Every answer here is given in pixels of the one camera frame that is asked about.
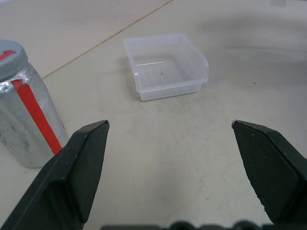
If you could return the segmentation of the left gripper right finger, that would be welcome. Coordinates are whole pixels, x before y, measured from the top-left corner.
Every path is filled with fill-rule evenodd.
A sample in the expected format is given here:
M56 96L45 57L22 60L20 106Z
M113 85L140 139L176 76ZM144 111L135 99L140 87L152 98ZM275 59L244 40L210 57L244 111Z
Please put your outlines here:
M278 131L232 122L241 159L272 225L264 229L307 228L307 160Z

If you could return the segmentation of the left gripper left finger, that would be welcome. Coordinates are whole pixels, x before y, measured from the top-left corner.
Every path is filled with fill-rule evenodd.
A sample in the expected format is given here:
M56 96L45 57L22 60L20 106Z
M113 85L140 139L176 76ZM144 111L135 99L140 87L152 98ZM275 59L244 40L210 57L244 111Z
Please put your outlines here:
M2 225L3 230L81 230L99 185L109 121L73 133L38 173Z

